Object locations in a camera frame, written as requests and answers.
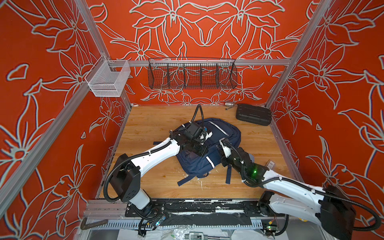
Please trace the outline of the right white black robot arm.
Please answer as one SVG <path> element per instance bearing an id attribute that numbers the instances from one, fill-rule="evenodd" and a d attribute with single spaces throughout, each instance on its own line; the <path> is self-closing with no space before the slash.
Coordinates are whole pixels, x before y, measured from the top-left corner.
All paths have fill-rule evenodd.
<path id="1" fill-rule="evenodd" d="M 338 240 L 350 240 L 353 232 L 371 232 L 380 228 L 379 215 L 369 207 L 347 199 L 334 186 L 316 187 L 287 178 L 254 163 L 242 148 L 235 148 L 223 138 L 218 147 L 224 166 L 231 166 L 250 188 L 264 188 L 258 201 L 262 215 L 283 214 L 310 221 Z M 374 223 L 356 227 L 355 207 L 374 217 Z"/>

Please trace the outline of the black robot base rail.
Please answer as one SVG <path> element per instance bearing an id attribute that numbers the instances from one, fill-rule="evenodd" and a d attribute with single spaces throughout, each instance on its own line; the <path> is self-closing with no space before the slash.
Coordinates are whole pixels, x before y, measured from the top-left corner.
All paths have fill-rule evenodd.
<path id="1" fill-rule="evenodd" d="M 154 199 L 159 209 L 157 221 L 147 229 L 176 228 L 263 229 L 269 225 L 283 227 L 283 214 L 259 213 L 257 199 Z"/>

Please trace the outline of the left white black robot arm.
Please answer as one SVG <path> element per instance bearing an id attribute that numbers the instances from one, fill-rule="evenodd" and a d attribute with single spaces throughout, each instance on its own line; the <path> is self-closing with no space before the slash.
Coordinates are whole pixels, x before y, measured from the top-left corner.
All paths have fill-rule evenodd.
<path id="1" fill-rule="evenodd" d="M 130 203 L 137 210 L 149 211 L 152 200 L 141 188 L 141 178 L 164 160 L 189 151 L 197 156 L 208 152 L 206 141 L 212 132 L 205 127 L 204 112 L 197 105 L 192 120 L 175 131 L 155 147 L 133 156 L 123 154 L 105 179 L 103 194 L 105 200 L 114 203 L 120 200 Z"/>

